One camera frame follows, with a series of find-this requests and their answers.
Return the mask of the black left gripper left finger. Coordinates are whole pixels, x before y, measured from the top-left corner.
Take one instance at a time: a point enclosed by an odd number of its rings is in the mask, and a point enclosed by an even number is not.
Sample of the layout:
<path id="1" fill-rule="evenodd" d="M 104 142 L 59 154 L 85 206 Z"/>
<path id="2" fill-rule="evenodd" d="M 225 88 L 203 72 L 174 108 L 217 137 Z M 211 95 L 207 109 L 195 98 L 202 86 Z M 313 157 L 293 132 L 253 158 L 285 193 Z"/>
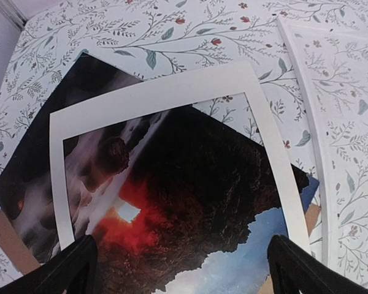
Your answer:
<path id="1" fill-rule="evenodd" d="M 96 242 L 85 235 L 0 293 L 93 293 L 97 259 Z"/>

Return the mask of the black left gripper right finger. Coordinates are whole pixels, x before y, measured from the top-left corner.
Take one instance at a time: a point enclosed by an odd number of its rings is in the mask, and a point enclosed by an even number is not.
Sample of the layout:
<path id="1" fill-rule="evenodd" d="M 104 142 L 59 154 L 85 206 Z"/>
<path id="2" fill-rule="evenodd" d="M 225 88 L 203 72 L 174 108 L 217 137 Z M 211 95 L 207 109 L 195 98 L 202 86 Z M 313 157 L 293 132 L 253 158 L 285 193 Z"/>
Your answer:
<path id="1" fill-rule="evenodd" d="M 274 293 L 365 294 L 366 289 L 324 266 L 283 235 L 267 248 Z"/>

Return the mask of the white mat board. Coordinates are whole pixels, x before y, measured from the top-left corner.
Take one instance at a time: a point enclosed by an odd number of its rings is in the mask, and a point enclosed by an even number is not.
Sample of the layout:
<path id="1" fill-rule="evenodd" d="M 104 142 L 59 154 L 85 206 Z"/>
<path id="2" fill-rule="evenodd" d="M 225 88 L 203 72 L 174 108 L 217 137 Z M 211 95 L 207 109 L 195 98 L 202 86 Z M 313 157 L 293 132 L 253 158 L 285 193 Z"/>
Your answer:
<path id="1" fill-rule="evenodd" d="M 65 139 L 150 113 L 240 93 L 245 94 L 248 100 L 264 143 L 289 239 L 310 253 L 307 224 L 291 162 L 258 78 L 248 61 L 145 81 L 51 113 L 50 174 L 60 248 L 65 249 L 75 241 L 66 189 Z"/>

